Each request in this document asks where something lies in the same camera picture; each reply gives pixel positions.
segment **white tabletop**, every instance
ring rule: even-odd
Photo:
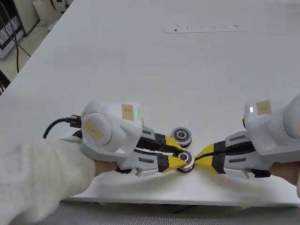
[[[299,93],[300,3],[295,0],[76,0],[0,99],[0,143],[42,137],[55,119],[94,99],[136,100],[145,125],[186,127],[190,149],[243,129],[247,100]],[[165,34],[165,23],[242,24],[247,32]],[[56,126],[49,139],[75,130]],[[233,179],[170,172],[100,175],[80,201],[209,205],[300,204],[271,177]]]

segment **white sleeve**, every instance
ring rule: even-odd
[[[300,198],[300,171],[297,180],[297,196]]]
[[[62,199],[85,191],[95,162],[81,153],[80,138],[45,139],[0,155],[0,225],[36,223]]]

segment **tan sticker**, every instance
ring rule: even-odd
[[[272,114],[270,101],[263,101],[256,103],[257,115],[267,115]]]
[[[123,120],[134,120],[133,105],[122,104],[122,119]]]
[[[91,119],[87,119],[83,123],[82,128],[96,143],[99,142],[103,137],[103,133],[98,129],[97,125]]]
[[[295,123],[295,131],[298,135],[300,135],[300,121]]]

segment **silver bearing ring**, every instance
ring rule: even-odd
[[[173,156],[180,158],[183,161],[186,161],[186,165],[184,165],[181,168],[178,168],[177,170],[179,172],[182,173],[188,173],[190,171],[192,171],[192,169],[194,168],[194,163],[195,163],[195,157],[193,156],[193,154],[188,151],[188,150],[184,150],[182,152],[178,153],[174,153]]]
[[[183,148],[188,147],[192,142],[192,133],[184,127],[175,128],[171,133],[171,137]]]

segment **power strip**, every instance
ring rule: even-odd
[[[183,34],[183,33],[212,33],[212,32],[237,32],[247,31],[246,27],[239,24],[223,25],[176,25],[165,24],[166,34]]]

